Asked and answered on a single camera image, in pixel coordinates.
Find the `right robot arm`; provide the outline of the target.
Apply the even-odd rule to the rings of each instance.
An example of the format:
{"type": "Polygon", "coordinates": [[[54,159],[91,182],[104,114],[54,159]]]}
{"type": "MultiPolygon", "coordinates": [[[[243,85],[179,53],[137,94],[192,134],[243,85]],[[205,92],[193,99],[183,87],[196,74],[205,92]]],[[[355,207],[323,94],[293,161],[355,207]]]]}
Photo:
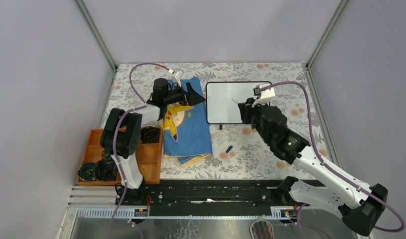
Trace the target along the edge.
{"type": "Polygon", "coordinates": [[[253,105],[248,98],[239,103],[241,120],[261,136],[271,152],[324,185],[312,187],[295,177],[286,177],[279,185],[277,198],[280,203],[307,203],[325,210],[342,220],[353,232],[369,236],[385,207],[388,190],[381,184],[371,186],[359,180],[327,159],[320,160],[308,140],[287,127],[287,117],[278,107],[253,105]]]}

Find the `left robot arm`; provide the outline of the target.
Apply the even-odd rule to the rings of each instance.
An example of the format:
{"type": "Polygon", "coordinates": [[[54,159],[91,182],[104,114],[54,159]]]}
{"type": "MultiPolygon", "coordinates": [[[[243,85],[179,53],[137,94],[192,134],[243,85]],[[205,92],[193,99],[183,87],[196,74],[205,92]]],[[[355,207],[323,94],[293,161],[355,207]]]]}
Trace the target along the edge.
{"type": "Polygon", "coordinates": [[[155,79],[152,92],[144,105],[130,110],[113,108],[104,126],[100,145],[109,154],[121,176],[122,196],[133,204],[145,201],[145,179],[139,171],[136,150],[141,127],[149,122],[164,119],[175,108],[190,110],[205,102],[199,79],[169,82],[155,79]]]}

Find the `black framed whiteboard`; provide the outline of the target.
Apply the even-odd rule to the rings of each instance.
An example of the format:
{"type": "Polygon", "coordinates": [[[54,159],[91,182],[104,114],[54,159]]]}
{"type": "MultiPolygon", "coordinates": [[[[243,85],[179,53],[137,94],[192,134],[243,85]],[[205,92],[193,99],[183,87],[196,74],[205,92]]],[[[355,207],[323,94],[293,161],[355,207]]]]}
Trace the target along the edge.
{"type": "Polygon", "coordinates": [[[241,124],[238,105],[248,98],[256,98],[253,88],[269,81],[209,82],[206,85],[207,123],[241,124]]]}

